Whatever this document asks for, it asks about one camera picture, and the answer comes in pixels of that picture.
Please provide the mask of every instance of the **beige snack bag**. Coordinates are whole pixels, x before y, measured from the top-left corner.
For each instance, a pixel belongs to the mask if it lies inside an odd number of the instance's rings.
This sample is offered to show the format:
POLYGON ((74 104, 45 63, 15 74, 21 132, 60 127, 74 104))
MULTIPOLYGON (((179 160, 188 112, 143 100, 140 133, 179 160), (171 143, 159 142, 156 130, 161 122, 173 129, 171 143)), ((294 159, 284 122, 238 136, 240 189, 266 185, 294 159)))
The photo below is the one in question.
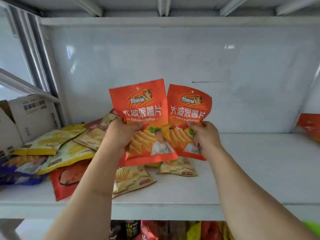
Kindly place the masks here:
POLYGON ((58 150, 54 156, 48 157, 48 160, 42 165, 38 175, 49 173, 57 168, 72 165, 78 161, 94 157, 95 152, 86 146, 68 141, 58 150))
POLYGON ((157 174, 174 174, 186 177, 198 176, 192 158, 179 156, 177 160, 163 161, 157 174))
POLYGON ((142 189, 155 182, 156 180, 146 172, 143 165, 118 168, 112 198, 142 189))
POLYGON ((74 138, 73 141, 81 145, 84 145, 86 147, 89 147, 95 151, 98 150, 106 134, 106 130, 109 124, 119 117, 118 115, 112 112, 113 111, 108 113, 99 124, 93 123, 89 127, 89 129, 87 129, 84 133, 82 133, 77 138, 74 138))
POLYGON ((21 148, 15 150, 12 155, 55 155, 63 143, 76 137, 85 130, 83 124, 54 129, 34 141, 26 143, 21 148))

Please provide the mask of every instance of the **man in white shirt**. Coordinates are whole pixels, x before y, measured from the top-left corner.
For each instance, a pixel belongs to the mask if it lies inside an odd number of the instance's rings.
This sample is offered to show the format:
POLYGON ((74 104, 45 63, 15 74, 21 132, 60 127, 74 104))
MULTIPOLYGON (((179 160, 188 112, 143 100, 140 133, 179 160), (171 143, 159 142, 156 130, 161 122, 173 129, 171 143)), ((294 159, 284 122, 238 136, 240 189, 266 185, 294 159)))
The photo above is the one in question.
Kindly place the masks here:
POLYGON ((156 141, 152 146, 151 156, 156 154, 166 154, 174 152, 170 144, 163 138, 161 129, 155 131, 155 136, 157 137, 158 141, 156 141))
POLYGON ((197 139, 193 138, 193 142, 188 144, 183 151, 199 154, 199 142, 197 139))

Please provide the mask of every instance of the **white shelf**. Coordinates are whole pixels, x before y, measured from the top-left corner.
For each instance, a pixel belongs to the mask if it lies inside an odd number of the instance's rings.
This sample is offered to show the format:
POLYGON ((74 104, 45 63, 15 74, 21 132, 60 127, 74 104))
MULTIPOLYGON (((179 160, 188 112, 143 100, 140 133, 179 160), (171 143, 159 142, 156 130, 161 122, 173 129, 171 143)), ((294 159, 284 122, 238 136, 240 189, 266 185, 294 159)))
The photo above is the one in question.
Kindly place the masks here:
MULTIPOLYGON (((320 221, 320 145, 299 134, 222 134, 221 139, 250 177, 298 218, 320 221)), ((154 185, 114 199, 112 219, 223 220, 208 162, 194 165, 198 177, 156 175, 154 185)), ((55 201, 50 181, 8 186, 0 192, 0 218, 55 218, 67 201, 55 201)))

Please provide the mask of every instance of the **blue snack bag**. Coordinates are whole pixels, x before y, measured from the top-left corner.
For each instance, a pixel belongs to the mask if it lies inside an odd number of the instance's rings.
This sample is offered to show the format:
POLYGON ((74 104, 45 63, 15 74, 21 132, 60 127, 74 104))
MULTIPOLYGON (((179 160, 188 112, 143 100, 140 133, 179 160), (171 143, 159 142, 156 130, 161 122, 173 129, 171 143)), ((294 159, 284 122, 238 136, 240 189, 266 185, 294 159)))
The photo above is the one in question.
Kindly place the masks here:
POLYGON ((18 173, 21 176, 32 176, 39 172, 47 159, 47 156, 37 155, 8 156, 6 160, 0 162, 0 173, 18 173))
POLYGON ((20 174, 1 174, 0 185, 36 185, 40 184, 48 174, 34 175, 30 177, 21 176, 20 174))

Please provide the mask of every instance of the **forearm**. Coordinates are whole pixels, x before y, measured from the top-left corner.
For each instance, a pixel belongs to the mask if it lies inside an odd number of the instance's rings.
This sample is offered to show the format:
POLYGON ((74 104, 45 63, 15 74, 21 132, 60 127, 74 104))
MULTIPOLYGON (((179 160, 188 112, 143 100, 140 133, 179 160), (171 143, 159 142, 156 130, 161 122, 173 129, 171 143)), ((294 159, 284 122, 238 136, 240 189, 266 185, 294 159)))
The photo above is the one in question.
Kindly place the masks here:
POLYGON ((256 184, 223 148, 208 159, 235 239, 318 239, 293 214, 256 184))
POLYGON ((45 240, 109 237, 113 184, 120 156, 119 150, 111 147, 98 150, 45 240))

